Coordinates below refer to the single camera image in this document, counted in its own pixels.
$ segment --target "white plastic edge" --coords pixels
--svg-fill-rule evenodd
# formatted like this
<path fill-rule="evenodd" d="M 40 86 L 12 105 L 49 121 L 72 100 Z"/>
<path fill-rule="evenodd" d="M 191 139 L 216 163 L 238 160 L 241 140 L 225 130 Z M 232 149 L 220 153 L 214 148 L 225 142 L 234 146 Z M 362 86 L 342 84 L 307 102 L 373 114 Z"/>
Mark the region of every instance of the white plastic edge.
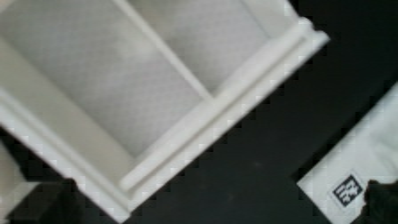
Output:
<path fill-rule="evenodd" d="M 266 68 L 268 74 L 262 74 L 261 79 L 255 79 L 246 86 L 246 91 L 243 91 L 238 99 L 234 98 L 234 103 L 223 108 L 211 124 L 198 129 L 193 138 L 188 138 L 188 141 L 181 141 L 181 145 L 166 145 L 163 147 L 163 150 L 156 152 L 156 155 L 150 155 L 150 158 L 147 158 L 147 161 L 140 164 L 142 167 L 131 171 L 129 176 L 122 180 L 120 185 L 131 192 L 129 210 L 138 207 L 195 157 L 200 155 L 207 146 L 218 139 L 218 136 L 225 133 L 246 112 L 270 95 L 294 69 L 328 41 L 323 32 L 314 32 L 310 29 L 303 30 L 305 32 L 293 32 L 302 42 L 294 42 L 293 46 L 289 46 L 289 50 L 278 55 L 278 62 L 271 63 Z"/>
<path fill-rule="evenodd" d="M 198 118 L 191 120 L 188 127 L 184 127 L 182 131 L 179 131 L 179 134 L 174 135 L 168 142 L 161 144 L 161 150 L 152 150 L 154 152 L 150 156 L 147 156 L 140 162 L 136 161 L 136 167 L 120 180 L 120 187 L 124 190 L 131 190 L 131 187 L 136 186 L 138 182 L 158 168 L 163 160 L 184 147 L 188 141 L 191 141 L 197 133 L 207 129 L 207 126 L 213 124 L 213 119 L 220 116 L 227 110 L 227 107 L 236 104 L 236 99 L 248 91 L 250 85 L 255 83 L 257 79 L 261 77 L 270 78 L 268 75 L 264 75 L 266 70 L 273 66 L 280 65 L 282 57 L 291 54 L 294 45 L 300 44 L 298 42 L 305 40 L 305 36 L 310 34 L 310 32 L 314 32 L 310 29 L 310 22 L 302 18 L 296 22 L 296 25 L 286 32 L 286 35 L 280 36 L 280 39 L 268 43 L 271 44 L 271 47 L 266 47 L 266 50 L 259 51 L 259 55 L 254 57 L 255 60 L 248 61 L 238 69 L 236 73 L 241 74 L 239 80 L 230 82 L 227 91 L 216 96 L 214 100 L 207 102 L 209 109 L 200 111 Z"/>

